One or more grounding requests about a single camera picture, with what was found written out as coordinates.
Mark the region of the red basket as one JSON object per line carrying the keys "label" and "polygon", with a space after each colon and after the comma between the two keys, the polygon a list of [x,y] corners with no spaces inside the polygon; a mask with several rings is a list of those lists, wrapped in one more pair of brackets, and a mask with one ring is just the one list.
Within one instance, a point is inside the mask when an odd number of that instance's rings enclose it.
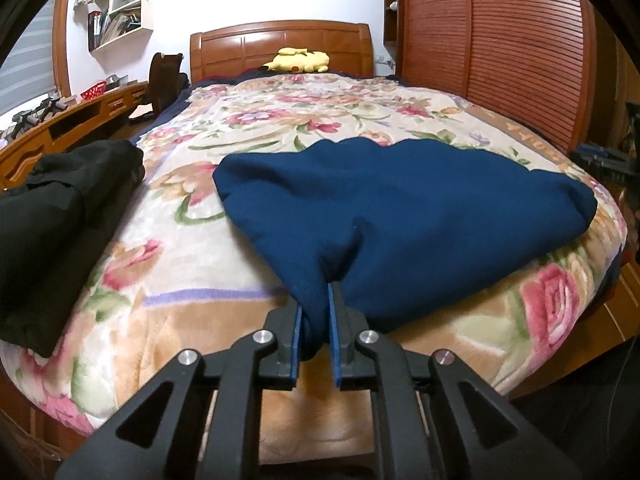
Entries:
{"label": "red basket", "polygon": [[87,90],[81,92],[80,97],[83,101],[91,101],[93,99],[99,98],[103,96],[107,87],[107,82],[105,80],[101,80],[96,84],[93,84]]}

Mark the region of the white wall shelf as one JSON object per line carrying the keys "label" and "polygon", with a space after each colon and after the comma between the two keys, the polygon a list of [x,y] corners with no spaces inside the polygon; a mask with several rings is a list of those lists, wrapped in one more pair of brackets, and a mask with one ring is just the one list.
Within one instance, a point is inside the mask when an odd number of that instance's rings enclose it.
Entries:
{"label": "white wall shelf", "polygon": [[89,52],[97,55],[128,39],[148,39],[153,33],[149,1],[75,0],[74,10],[86,16]]}

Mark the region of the grey window blind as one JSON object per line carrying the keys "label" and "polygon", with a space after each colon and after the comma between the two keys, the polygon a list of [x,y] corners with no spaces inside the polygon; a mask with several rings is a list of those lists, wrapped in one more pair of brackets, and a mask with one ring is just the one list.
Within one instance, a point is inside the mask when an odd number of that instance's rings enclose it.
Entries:
{"label": "grey window blind", "polygon": [[52,61],[55,0],[49,0],[1,66],[1,114],[55,88]]}

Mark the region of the red-brown louvered wardrobe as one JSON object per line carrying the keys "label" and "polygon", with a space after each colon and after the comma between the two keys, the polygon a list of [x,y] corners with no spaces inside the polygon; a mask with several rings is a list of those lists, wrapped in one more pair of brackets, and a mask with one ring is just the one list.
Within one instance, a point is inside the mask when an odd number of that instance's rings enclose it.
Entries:
{"label": "red-brown louvered wardrobe", "polygon": [[586,140],[597,57],[588,0],[385,5],[385,44],[401,79],[512,118],[564,153]]}

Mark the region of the black folded garment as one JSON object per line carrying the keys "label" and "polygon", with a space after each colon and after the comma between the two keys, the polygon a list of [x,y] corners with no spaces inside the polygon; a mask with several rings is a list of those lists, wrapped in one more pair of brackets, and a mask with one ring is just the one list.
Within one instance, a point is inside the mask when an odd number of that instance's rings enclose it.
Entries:
{"label": "black folded garment", "polygon": [[144,173],[140,148],[96,141],[41,157],[2,193],[2,340],[52,356]]}

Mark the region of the wooden desk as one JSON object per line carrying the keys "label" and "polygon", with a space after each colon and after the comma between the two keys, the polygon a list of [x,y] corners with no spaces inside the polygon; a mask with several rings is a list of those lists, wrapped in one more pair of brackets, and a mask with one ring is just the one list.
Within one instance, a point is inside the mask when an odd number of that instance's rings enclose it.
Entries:
{"label": "wooden desk", "polygon": [[71,106],[2,148],[1,192],[21,185],[42,156],[66,152],[122,124],[142,103],[147,85],[130,82]]}

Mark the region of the yellow Pikachu plush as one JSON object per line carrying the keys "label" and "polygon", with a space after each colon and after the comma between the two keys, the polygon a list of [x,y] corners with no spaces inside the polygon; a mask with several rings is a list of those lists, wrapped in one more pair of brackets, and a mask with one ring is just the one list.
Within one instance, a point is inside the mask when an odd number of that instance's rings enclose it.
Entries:
{"label": "yellow Pikachu plush", "polygon": [[329,70],[329,62],[330,57],[326,52],[286,47],[262,67],[272,72],[324,73]]}

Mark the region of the wooden headboard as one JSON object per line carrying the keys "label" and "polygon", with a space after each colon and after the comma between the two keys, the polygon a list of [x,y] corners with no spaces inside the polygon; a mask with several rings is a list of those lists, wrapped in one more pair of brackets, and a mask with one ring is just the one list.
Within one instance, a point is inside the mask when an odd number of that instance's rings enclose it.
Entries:
{"label": "wooden headboard", "polygon": [[193,82],[235,77],[270,62],[285,47],[319,50],[334,72],[374,75],[370,28],[364,23],[289,20],[235,25],[190,37]]}

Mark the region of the floral bed blanket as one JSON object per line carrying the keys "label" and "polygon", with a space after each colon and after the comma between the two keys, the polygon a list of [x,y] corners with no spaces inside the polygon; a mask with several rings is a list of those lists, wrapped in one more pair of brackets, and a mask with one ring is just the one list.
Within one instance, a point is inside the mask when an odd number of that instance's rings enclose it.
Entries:
{"label": "floral bed blanket", "polygon": [[329,293],[405,348],[457,352],[501,393],[567,340],[628,236],[606,188],[527,128],[385,78],[250,75],[189,89],[132,144],[145,176],[88,268],[35,244],[1,280],[29,311],[47,271],[79,278],[1,368],[78,434],[179,351],[229,348],[288,298],[310,360],[265,397],[266,463],[370,452],[364,394],[329,369]]}

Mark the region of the dark wooden chair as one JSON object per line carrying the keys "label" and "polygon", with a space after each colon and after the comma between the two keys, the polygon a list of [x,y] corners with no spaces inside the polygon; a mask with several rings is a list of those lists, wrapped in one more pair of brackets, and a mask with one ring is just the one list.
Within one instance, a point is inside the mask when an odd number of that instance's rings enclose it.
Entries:
{"label": "dark wooden chair", "polygon": [[182,61],[181,53],[154,54],[142,103],[128,117],[132,124],[157,118],[189,87],[189,77],[181,71]]}

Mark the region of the navy blue suit jacket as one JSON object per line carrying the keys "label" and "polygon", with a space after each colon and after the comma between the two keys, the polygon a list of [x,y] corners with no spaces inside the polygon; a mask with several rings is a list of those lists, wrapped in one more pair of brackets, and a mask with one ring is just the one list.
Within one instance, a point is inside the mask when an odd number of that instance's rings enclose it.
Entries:
{"label": "navy blue suit jacket", "polygon": [[329,339],[331,283],[391,332],[570,244],[598,206],[566,174],[434,140],[231,154],[213,180],[227,217],[302,307],[303,359]]}

